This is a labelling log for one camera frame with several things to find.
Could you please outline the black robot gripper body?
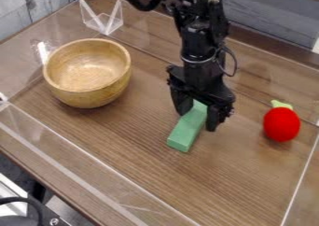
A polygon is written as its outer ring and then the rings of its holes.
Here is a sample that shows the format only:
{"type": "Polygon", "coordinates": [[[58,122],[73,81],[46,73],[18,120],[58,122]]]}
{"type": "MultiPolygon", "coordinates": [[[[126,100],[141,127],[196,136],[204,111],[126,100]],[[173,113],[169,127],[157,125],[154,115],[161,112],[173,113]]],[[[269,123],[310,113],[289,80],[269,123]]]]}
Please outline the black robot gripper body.
{"type": "Polygon", "coordinates": [[[185,66],[167,67],[167,83],[173,88],[186,90],[202,104],[209,106],[226,106],[229,117],[234,110],[236,94],[228,87],[224,77],[226,72],[226,57],[218,56],[205,61],[186,60],[185,66]]]}

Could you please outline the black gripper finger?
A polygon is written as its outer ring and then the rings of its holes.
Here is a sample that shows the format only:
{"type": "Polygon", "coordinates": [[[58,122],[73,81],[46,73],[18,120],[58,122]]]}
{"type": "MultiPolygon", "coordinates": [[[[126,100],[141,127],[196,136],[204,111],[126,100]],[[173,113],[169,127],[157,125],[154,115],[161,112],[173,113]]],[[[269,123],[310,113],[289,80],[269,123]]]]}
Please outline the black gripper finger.
{"type": "Polygon", "coordinates": [[[209,106],[206,129],[210,132],[214,132],[217,130],[218,125],[225,122],[228,117],[229,109],[226,106],[209,106]]]}
{"type": "Polygon", "coordinates": [[[194,98],[186,90],[173,88],[171,97],[177,112],[184,116],[194,107],[194,98]]]}

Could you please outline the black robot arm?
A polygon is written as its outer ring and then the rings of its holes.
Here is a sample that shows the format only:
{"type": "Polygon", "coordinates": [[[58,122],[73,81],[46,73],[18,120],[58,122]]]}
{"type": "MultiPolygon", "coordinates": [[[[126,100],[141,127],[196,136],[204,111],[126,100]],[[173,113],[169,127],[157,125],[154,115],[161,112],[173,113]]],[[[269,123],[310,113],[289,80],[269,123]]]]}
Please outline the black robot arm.
{"type": "Polygon", "coordinates": [[[234,52],[226,46],[230,33],[224,0],[127,0],[141,11],[167,8],[176,20],[182,40],[184,65],[167,67],[171,97],[177,112],[186,115],[194,102],[208,106],[206,129],[213,132],[232,117],[236,94],[224,78],[234,73],[226,70],[226,57],[234,52]]]}

